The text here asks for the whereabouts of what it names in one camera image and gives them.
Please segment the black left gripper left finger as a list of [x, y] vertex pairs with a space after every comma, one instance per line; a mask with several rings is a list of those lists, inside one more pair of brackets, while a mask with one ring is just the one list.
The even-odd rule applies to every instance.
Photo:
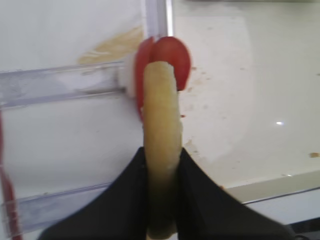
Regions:
[[140, 147], [101, 195], [44, 230], [40, 240], [144, 240], [148, 225], [148, 176]]

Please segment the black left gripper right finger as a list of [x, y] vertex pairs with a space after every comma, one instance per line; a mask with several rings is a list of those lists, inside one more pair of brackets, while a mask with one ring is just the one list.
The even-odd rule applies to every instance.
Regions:
[[243, 205], [213, 182], [183, 149], [177, 168], [180, 240], [293, 240], [284, 225]]

